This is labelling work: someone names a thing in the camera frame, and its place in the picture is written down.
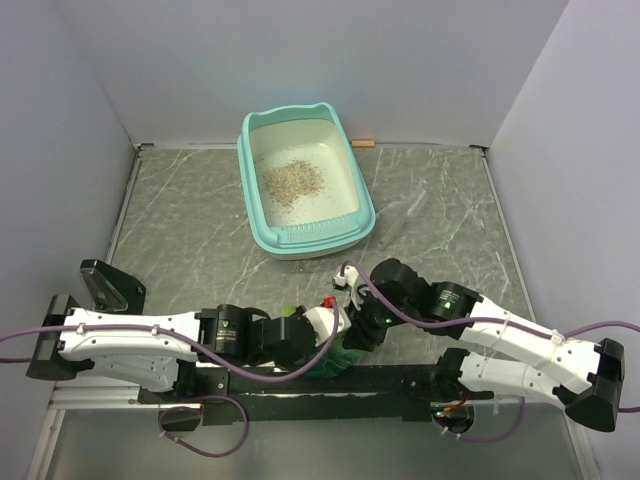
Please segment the clear plastic scoop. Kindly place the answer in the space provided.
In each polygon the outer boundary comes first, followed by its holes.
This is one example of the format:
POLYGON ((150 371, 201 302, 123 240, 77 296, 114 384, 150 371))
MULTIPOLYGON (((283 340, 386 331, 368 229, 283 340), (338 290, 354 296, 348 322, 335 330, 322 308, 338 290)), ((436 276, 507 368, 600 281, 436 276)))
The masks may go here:
POLYGON ((403 227, 419 216, 426 200, 427 192, 424 189, 417 189, 407 197, 402 210, 379 240, 377 245, 379 251, 386 250, 400 235, 403 227))

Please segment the green litter bag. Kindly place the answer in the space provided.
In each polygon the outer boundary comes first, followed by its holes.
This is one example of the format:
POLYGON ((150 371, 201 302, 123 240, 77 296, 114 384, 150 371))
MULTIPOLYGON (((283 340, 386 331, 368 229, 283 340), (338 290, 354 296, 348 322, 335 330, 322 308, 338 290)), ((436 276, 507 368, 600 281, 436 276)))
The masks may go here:
MULTIPOLYGON (((293 315, 303 315, 308 309, 300 306, 293 315)), ((344 333, 337 334, 335 328, 329 339, 319 347, 316 347, 314 354, 299 368, 305 368, 312 363, 303 375, 308 378, 334 378, 341 375, 346 369, 355 366, 360 361, 363 351, 347 350, 344 348, 344 333)))

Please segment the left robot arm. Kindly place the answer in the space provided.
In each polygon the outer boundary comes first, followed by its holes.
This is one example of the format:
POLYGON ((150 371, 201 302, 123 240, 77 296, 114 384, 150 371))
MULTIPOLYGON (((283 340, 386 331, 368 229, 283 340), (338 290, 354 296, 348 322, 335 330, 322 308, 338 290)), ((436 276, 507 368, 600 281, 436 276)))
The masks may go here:
POLYGON ((228 304, 143 315, 86 309, 71 296, 56 295, 37 332, 27 375, 54 382, 102 376, 184 402, 196 393, 198 364, 283 383, 318 364, 340 327, 332 305, 298 307, 277 318, 228 304))

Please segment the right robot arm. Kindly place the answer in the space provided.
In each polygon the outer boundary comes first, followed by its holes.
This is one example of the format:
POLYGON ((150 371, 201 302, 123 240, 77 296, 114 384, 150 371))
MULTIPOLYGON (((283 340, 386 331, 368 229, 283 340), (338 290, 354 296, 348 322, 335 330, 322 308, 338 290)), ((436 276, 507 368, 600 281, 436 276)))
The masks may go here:
POLYGON ((624 383, 619 342, 592 342, 548 329, 462 285, 428 283, 395 258, 371 273, 346 261, 333 282, 350 294, 352 327, 346 340, 358 349, 373 350, 390 328, 411 324, 494 352, 489 357, 447 349, 438 359, 436 375, 444 396, 515 395, 554 405, 592 430, 615 430, 624 383))

